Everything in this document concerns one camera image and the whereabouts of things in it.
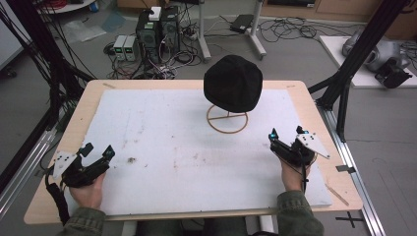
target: black strap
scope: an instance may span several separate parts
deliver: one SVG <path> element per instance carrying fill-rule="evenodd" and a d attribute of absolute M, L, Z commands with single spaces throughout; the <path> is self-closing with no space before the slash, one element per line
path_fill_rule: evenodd
<path fill-rule="evenodd" d="M 52 196 L 55 201 L 56 206 L 58 207 L 59 218 L 61 219 L 62 225 L 65 225 L 70 219 L 70 213 L 68 213 L 68 205 L 65 200 L 64 193 L 58 188 L 58 185 L 55 183 L 49 184 L 48 178 L 52 173 L 54 165 L 52 165 L 45 174 L 45 186 L 46 190 Z"/>
<path fill-rule="evenodd" d="M 356 169 L 354 167 L 349 167 L 347 165 L 337 165 L 336 169 L 338 172 L 347 171 L 347 173 L 355 173 Z"/>
<path fill-rule="evenodd" d="M 252 234 L 251 236 L 277 236 L 278 234 L 276 233 L 271 233 L 271 232 L 266 232 L 266 231 L 258 231 L 254 234 Z"/>
<path fill-rule="evenodd" d="M 301 160 L 301 177 L 303 178 L 303 193 L 306 193 L 307 190 L 307 182 L 309 180 L 307 179 L 307 168 L 306 168 L 306 162 L 304 161 L 303 155 L 301 154 L 301 151 L 298 151 L 298 155 L 300 156 Z"/>

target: metal frame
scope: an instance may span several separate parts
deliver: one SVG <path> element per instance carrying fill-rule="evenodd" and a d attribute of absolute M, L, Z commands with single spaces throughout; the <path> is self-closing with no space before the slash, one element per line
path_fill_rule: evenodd
<path fill-rule="evenodd" d="M 26 160 L 22 163 L 21 167 L 14 175 L 13 179 L 10 180 L 9 184 L 0 195 L 0 220 L 3 219 L 4 215 L 8 211 L 9 207 L 15 201 L 16 197 L 21 192 L 22 188 L 31 177 L 34 169 L 41 161 L 43 155 L 49 149 L 52 141 L 55 139 L 56 126 L 50 131 L 44 131 L 42 136 L 38 139 L 37 143 L 33 146 L 30 154 Z"/>
<path fill-rule="evenodd" d="M 63 102 L 60 94 L 60 87 L 65 89 L 67 99 L 80 99 L 83 88 L 80 85 L 77 77 L 89 82 L 93 80 L 91 76 L 84 73 L 71 65 L 63 56 L 61 50 L 56 44 L 50 30 L 46 27 L 31 1 L 27 0 L 6 0 L 10 9 L 14 12 L 17 19 L 20 21 L 26 32 L 30 36 L 32 43 L 36 46 L 39 54 L 44 59 L 43 65 L 47 65 L 42 68 L 42 63 L 39 56 L 36 56 L 30 49 L 30 46 L 20 36 L 15 26 L 8 20 L 6 15 L 0 14 L 0 20 L 10 30 L 10 32 L 21 43 L 24 50 L 29 54 L 32 61 L 38 67 L 41 75 L 48 79 L 50 86 L 50 108 L 45 113 L 42 120 L 38 123 L 35 129 L 31 132 L 25 143 L 19 149 L 18 153 L 13 157 L 12 161 L 7 165 L 6 169 L 0 175 L 0 194 L 4 191 L 9 181 L 18 171 L 19 167 L 28 156 L 30 149 L 33 148 L 34 143 L 42 134 L 44 128 L 51 130 L 51 128 L 58 121 L 59 110 Z"/>
<path fill-rule="evenodd" d="M 358 191 L 359 196 L 362 199 L 363 207 L 360 210 L 365 218 L 365 222 L 368 226 L 368 229 L 371 235 L 375 236 L 383 236 L 386 235 L 384 232 L 383 226 L 381 224 L 380 219 L 378 218 L 377 212 L 375 211 L 374 205 L 372 204 L 371 198 L 368 195 L 368 192 L 365 188 L 365 185 L 362 181 L 361 175 L 356 167 L 355 161 L 353 159 L 352 154 L 350 153 L 349 147 L 347 143 L 344 142 L 336 131 L 336 118 L 332 111 L 327 111 L 319 107 L 319 112 L 321 113 L 322 117 L 324 118 L 325 124 L 328 126 L 328 130 L 330 131 L 330 135 L 334 141 L 334 144 L 337 147 L 337 150 L 343 160 L 343 163 L 348 167 L 355 168 L 356 172 L 351 173 L 350 176 L 352 177 L 353 184 Z"/>
<path fill-rule="evenodd" d="M 353 76 L 384 36 L 389 26 L 401 13 L 406 3 L 407 0 L 384 0 L 371 21 L 368 22 L 365 30 L 353 46 L 349 55 L 347 55 L 339 70 L 330 78 L 309 88 L 309 92 L 313 93 L 328 87 L 324 95 L 317 100 L 317 105 L 323 107 L 325 110 L 332 110 L 334 103 L 340 97 L 336 131 L 343 142 L 345 142 L 344 125 L 347 100 Z"/>
<path fill-rule="evenodd" d="M 263 3 L 264 3 L 264 0 L 257 0 L 255 11 L 254 11 L 254 22 L 252 24 L 252 28 L 246 29 L 246 32 L 248 33 L 249 38 L 255 45 L 255 48 L 257 49 L 257 52 L 260 55 L 260 60 L 262 60 L 264 56 L 267 55 L 267 52 L 265 51 L 264 47 L 261 45 L 261 42 L 258 40 L 258 37 L 256 35 Z M 199 9 L 200 9 L 199 10 L 200 28 L 199 28 L 199 33 L 198 33 L 198 40 L 199 40 L 200 48 L 202 48 L 204 61 L 207 62 L 211 59 L 211 55 L 209 53 L 209 48 L 205 39 L 205 23 L 204 23 L 205 0 L 200 0 Z"/>

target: white device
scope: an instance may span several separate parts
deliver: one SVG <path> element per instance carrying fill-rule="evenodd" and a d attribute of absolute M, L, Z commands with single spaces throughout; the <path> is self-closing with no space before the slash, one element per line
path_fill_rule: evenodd
<path fill-rule="evenodd" d="M 128 36 L 126 35 L 119 35 L 116 41 L 114 42 L 113 49 L 114 49 L 114 52 L 116 53 L 117 60 L 119 61 L 126 60 L 125 52 L 123 50 L 123 45 L 125 44 L 127 37 Z"/>
<path fill-rule="evenodd" d="M 74 162 L 77 158 L 77 155 L 74 153 L 60 151 L 56 152 L 57 158 L 55 160 L 55 167 L 53 168 L 53 175 L 52 177 L 56 180 L 58 179 L 62 173 Z"/>
<path fill-rule="evenodd" d="M 153 22 L 158 22 L 160 19 L 161 8 L 160 7 L 151 7 L 153 14 L 149 14 L 149 20 Z"/>
<path fill-rule="evenodd" d="M 325 146 L 323 146 L 322 141 L 319 139 L 316 133 L 314 133 L 313 135 L 297 135 L 297 139 L 301 142 L 301 144 L 303 144 L 304 147 L 312 150 L 313 152 L 318 153 L 322 157 L 325 157 L 327 159 L 330 158 L 330 154 L 328 154 L 328 151 L 326 150 Z"/>
<path fill-rule="evenodd" d="M 136 61 L 139 56 L 139 44 L 135 36 L 127 36 L 125 44 L 123 45 L 123 51 L 127 61 Z"/>

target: wooden table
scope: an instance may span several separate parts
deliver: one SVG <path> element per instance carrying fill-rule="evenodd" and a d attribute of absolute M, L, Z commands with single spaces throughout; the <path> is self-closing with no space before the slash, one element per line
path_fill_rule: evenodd
<path fill-rule="evenodd" d="M 82 146 L 89 124 L 100 102 L 101 95 L 107 89 L 202 89 L 203 80 L 191 81 L 92 81 L 88 84 L 74 115 L 62 137 L 57 150 L 77 152 Z M 323 178 L 328 187 L 333 204 L 325 207 L 313 207 L 313 211 L 332 210 L 359 210 L 362 201 L 353 185 L 350 175 L 338 172 L 335 166 L 343 165 L 339 153 L 328 133 L 327 127 L 317 110 L 314 100 L 302 82 L 296 81 L 264 81 L 264 89 L 286 89 L 291 96 L 296 112 L 303 127 L 311 130 L 320 137 L 329 152 L 331 159 L 318 158 Z M 275 214 L 274 209 L 260 209 L 239 212 L 193 212 L 181 215 L 154 214 L 154 215 L 116 215 L 108 216 L 108 220 L 139 220 L 157 218 L 186 218 L 186 217 L 213 217 L 230 215 L 263 215 Z M 50 195 L 47 193 L 44 181 L 41 181 L 34 194 L 28 211 L 25 215 L 27 224 L 59 223 L 58 210 Z"/>

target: wire hat stand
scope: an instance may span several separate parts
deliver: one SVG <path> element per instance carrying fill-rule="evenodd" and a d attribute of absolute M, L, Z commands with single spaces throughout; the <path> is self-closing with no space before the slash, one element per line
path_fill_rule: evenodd
<path fill-rule="evenodd" d="M 216 131 L 218 131 L 219 133 L 222 133 L 222 134 L 236 134 L 236 133 L 241 132 L 248 125 L 249 116 L 248 116 L 248 113 L 247 112 L 244 112 L 244 113 L 231 113 L 230 111 L 226 111 L 226 110 L 223 110 L 221 108 L 218 108 L 218 109 L 221 109 L 224 112 L 227 112 L 227 114 L 226 115 L 220 115 L 220 116 L 212 116 L 212 117 L 210 117 L 210 115 L 212 115 L 212 113 L 214 113 L 212 110 L 215 107 L 216 107 L 215 105 L 212 105 L 208 109 L 206 118 L 208 120 L 208 124 L 213 129 L 215 129 Z M 226 119 L 228 119 L 228 120 L 231 120 L 231 119 L 237 120 L 237 119 L 239 119 L 239 121 L 241 121 L 240 123 L 244 123 L 244 124 L 243 125 L 242 124 L 238 124 L 238 125 L 236 125 L 237 128 L 232 129 L 232 130 L 225 130 L 225 129 L 220 128 L 218 125 L 216 126 L 213 123 L 213 121 L 215 121 L 215 120 L 226 120 Z"/>

